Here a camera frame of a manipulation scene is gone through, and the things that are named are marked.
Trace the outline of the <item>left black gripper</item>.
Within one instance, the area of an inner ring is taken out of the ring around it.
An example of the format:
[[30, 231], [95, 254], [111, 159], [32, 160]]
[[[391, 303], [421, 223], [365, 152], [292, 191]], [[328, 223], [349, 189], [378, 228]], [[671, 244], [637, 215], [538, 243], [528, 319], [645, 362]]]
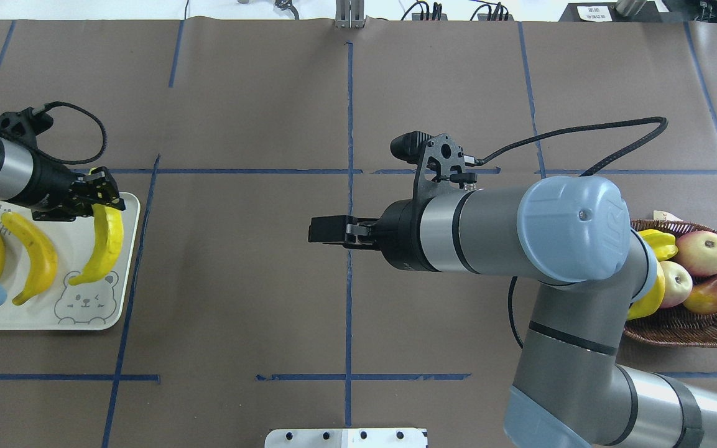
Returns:
[[87, 175], [80, 175], [56, 162], [32, 162], [31, 176], [22, 190], [22, 206], [32, 210], [32, 219], [74, 222], [91, 217], [94, 205], [120, 212], [127, 209], [107, 167], [95, 167]]

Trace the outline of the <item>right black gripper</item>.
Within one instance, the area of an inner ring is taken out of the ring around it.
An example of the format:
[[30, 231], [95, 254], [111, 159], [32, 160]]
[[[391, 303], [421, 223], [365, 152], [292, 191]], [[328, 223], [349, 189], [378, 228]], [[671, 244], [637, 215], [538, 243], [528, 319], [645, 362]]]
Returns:
[[380, 251], [392, 267], [403, 271], [437, 272], [427, 260], [420, 225], [429, 199], [393, 202], [380, 218], [331, 215], [311, 218], [308, 241], [346, 245], [349, 250]]

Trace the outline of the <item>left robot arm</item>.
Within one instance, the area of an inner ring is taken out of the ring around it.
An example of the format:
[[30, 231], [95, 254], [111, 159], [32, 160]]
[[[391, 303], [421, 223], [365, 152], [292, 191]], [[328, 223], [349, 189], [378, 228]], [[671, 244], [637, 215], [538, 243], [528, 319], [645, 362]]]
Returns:
[[0, 136], [0, 329], [108, 328], [119, 316], [139, 202]]

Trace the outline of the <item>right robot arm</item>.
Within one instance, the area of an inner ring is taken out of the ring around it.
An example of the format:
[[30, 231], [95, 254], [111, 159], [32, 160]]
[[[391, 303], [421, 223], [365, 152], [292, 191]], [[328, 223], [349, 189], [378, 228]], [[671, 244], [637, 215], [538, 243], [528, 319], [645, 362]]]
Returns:
[[657, 259], [614, 182], [470, 190], [473, 178], [419, 180], [380, 218], [315, 217], [308, 239], [401, 270], [540, 281], [505, 416], [515, 446], [717, 447], [716, 393], [616, 362]]

